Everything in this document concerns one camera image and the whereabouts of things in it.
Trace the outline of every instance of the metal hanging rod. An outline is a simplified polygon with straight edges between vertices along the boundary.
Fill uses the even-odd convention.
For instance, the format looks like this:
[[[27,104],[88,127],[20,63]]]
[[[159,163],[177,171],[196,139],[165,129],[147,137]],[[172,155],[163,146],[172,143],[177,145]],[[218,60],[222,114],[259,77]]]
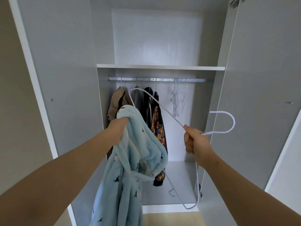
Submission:
[[[173,78],[130,78],[130,77],[108,77],[109,81],[131,81],[131,82],[173,82]],[[208,79],[204,78],[179,78],[179,82],[205,83]]]

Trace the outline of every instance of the forearm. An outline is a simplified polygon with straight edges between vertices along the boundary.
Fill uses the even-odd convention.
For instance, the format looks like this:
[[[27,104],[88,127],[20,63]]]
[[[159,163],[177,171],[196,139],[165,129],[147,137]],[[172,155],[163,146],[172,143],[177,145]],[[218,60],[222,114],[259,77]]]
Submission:
[[[301,225],[301,216],[244,178],[214,152],[205,164],[238,226]]]
[[[0,225],[53,225],[113,145],[99,133],[46,163],[0,196]]]

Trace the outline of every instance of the light blue bathrobe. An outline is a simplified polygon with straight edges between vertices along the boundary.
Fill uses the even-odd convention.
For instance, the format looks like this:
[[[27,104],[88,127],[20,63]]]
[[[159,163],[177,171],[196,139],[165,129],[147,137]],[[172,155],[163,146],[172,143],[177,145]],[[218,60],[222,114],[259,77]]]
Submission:
[[[165,148],[135,107],[123,106],[117,113],[122,117],[129,121],[104,170],[91,226],[142,226],[142,182],[153,181],[168,162]]]

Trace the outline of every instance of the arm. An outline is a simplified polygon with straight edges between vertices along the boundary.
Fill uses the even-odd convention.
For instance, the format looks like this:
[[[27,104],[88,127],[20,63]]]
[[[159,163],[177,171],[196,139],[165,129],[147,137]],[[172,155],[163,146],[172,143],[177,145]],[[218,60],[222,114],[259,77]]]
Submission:
[[[186,151],[207,171],[238,226],[301,225],[299,214],[225,163],[201,131],[187,125],[184,129]]]
[[[106,153],[121,139],[128,118],[33,171],[0,196],[0,225],[54,225]]]

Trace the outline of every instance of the wooden floor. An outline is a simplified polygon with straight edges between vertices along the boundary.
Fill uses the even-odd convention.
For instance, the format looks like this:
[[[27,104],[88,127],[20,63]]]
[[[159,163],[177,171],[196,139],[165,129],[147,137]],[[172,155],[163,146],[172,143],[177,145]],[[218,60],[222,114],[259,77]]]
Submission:
[[[143,226],[205,226],[200,212],[143,214]]]

